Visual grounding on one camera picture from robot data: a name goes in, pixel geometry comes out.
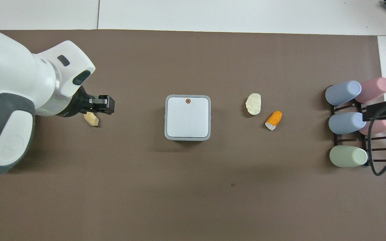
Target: brown tablecloth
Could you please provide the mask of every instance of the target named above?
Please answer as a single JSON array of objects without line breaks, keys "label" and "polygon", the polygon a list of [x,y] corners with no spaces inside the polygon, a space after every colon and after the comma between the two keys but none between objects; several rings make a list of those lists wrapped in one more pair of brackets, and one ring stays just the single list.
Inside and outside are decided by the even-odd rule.
[{"label": "brown tablecloth", "polygon": [[[96,66],[86,91],[111,95],[116,112],[100,128],[37,118],[26,157],[0,176],[0,241],[386,241],[386,174],[331,164],[323,95],[381,75],[375,36],[3,33],[32,53],[73,41]],[[209,140],[165,139],[170,94],[210,97]]]}]

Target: green cup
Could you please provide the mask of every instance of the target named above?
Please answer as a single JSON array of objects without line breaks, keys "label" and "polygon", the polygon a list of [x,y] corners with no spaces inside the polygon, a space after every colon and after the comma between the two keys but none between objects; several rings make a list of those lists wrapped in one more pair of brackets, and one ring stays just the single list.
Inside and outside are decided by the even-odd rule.
[{"label": "green cup", "polygon": [[331,149],[330,160],[338,167],[361,166],[367,162],[367,153],[358,147],[340,145]]}]

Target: pink cup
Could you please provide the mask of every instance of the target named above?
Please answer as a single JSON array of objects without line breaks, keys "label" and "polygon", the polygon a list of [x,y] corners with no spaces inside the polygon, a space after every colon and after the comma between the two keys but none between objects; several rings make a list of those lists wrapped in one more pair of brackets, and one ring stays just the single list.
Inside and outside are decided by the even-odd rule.
[{"label": "pink cup", "polygon": [[361,83],[361,92],[355,97],[360,103],[369,102],[386,93],[386,78],[379,77]]},{"label": "pink cup", "polygon": [[[360,133],[367,136],[369,131],[369,125],[370,122],[366,122],[366,125],[359,130]],[[382,133],[384,131],[386,131],[386,119],[377,119],[373,123],[372,134]]]}]

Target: blue cup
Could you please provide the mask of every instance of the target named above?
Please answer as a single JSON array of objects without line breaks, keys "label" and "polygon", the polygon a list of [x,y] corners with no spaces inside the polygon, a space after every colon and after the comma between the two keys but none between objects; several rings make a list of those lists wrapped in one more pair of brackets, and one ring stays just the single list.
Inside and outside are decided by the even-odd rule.
[{"label": "blue cup", "polygon": [[340,84],[335,84],[327,88],[326,100],[330,105],[341,105],[346,103],[361,92],[361,84],[355,80],[345,81]]},{"label": "blue cup", "polygon": [[334,114],[328,120],[328,127],[334,134],[343,135],[363,128],[363,114],[359,112],[347,112]]}]

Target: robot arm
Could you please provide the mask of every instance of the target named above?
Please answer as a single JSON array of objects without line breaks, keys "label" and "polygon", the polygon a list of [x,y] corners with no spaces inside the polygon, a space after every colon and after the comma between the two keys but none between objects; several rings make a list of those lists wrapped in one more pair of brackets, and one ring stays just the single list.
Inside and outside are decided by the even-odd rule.
[{"label": "robot arm", "polygon": [[114,112],[110,96],[88,95],[81,86],[94,71],[90,59],[71,41],[31,54],[0,33],[0,174],[27,152],[35,115]]}]

